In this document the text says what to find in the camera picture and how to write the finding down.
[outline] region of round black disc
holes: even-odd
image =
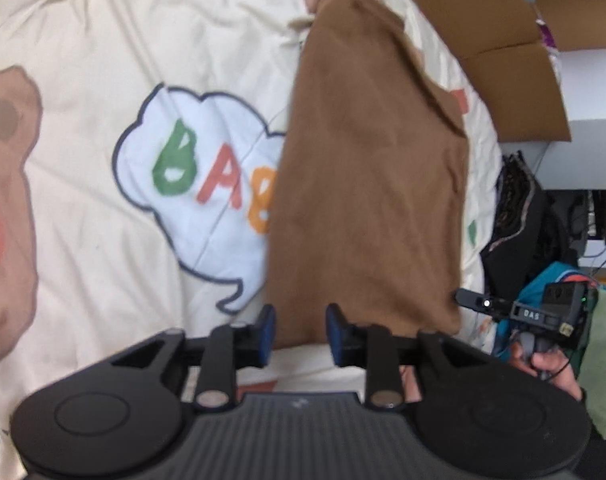
[[[417,407],[423,443],[446,462],[492,478],[544,476],[570,466],[590,437],[569,394],[505,365],[463,368]]]
[[[181,428],[180,402],[135,368],[101,367],[28,397],[12,417],[21,457],[61,476],[111,476],[168,447]]]

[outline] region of black outline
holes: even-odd
[[[136,120],[132,124],[130,124],[125,129],[125,131],[120,135],[120,137],[118,138],[118,141],[116,142],[116,145],[114,146],[114,151],[112,153],[112,173],[114,175],[114,181],[116,182],[116,187],[118,188],[118,191],[121,193],[121,195],[123,197],[125,197],[125,200],[127,200],[129,203],[131,203],[131,205],[133,205],[135,208],[138,208],[145,212],[152,213],[154,215],[154,220],[156,221],[156,224],[158,225],[158,227],[160,227],[161,231],[163,232],[165,239],[167,240],[167,243],[172,248],[172,252],[174,253],[174,257],[176,257],[176,260],[178,261],[180,268],[182,270],[184,270],[186,273],[191,274],[192,276],[196,276],[197,278],[200,278],[202,280],[205,280],[206,282],[217,283],[219,285],[236,285],[236,291],[234,294],[216,302],[216,308],[218,310],[220,310],[224,314],[234,316],[235,314],[239,314],[240,312],[242,312],[245,309],[245,306],[243,308],[240,308],[239,310],[234,311],[234,310],[228,310],[225,307],[225,305],[227,305],[228,303],[231,303],[234,300],[237,300],[238,298],[240,298],[243,295],[243,290],[244,290],[243,279],[242,278],[231,278],[231,279],[214,278],[212,276],[208,276],[201,272],[196,272],[195,270],[192,270],[189,267],[187,267],[185,264],[183,264],[183,262],[178,257],[178,254],[176,254],[176,251],[174,250],[174,243],[173,243],[169,233],[165,229],[165,226],[161,222],[160,215],[157,213],[157,211],[150,206],[141,205],[141,204],[135,202],[134,200],[132,200],[129,197],[129,195],[123,190],[123,187],[121,186],[121,184],[118,180],[118,173],[116,172],[116,162],[118,160],[118,153],[120,151],[120,147],[123,145],[123,142],[125,142],[125,139],[128,137],[128,135],[131,132],[133,132],[135,129],[137,129],[141,124],[143,124],[143,116],[145,115],[145,110],[147,110],[147,105],[150,104],[152,99],[154,97],[156,97],[156,94],[158,94],[158,92],[163,88],[167,88],[167,91],[169,93],[185,92],[185,93],[191,95],[193,98],[197,99],[199,102],[203,102],[205,99],[207,99],[209,97],[214,97],[214,96],[218,96],[218,95],[224,95],[226,97],[230,97],[230,98],[238,101],[241,105],[243,105],[245,108],[247,108],[249,111],[251,111],[256,117],[258,117],[259,121],[263,125],[263,129],[265,130],[267,138],[285,137],[285,132],[271,132],[270,133],[269,124],[267,124],[265,119],[263,119],[262,115],[259,114],[258,111],[255,110],[253,106],[251,106],[249,103],[247,103],[240,97],[237,97],[228,92],[216,91],[216,92],[206,92],[205,94],[198,95],[196,92],[193,92],[189,88],[184,88],[181,86],[167,86],[166,87],[164,83],[159,83],[158,85],[156,85],[154,87],[154,89],[150,92],[150,94],[145,98],[145,100],[141,104],[141,107],[138,109],[138,115],[136,116]]]

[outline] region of folded brown garment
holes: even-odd
[[[270,211],[276,345],[351,322],[455,333],[468,145],[456,99],[425,75],[376,0],[321,0],[301,56]]]

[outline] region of light green cloth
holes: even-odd
[[[606,290],[599,291],[590,342],[580,366],[579,383],[587,392],[590,417],[606,438]]]

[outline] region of white speech bubble print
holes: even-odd
[[[228,314],[264,282],[267,214],[283,140],[238,97],[158,85],[114,149],[121,193],[154,213],[180,266],[236,285],[216,304]]]

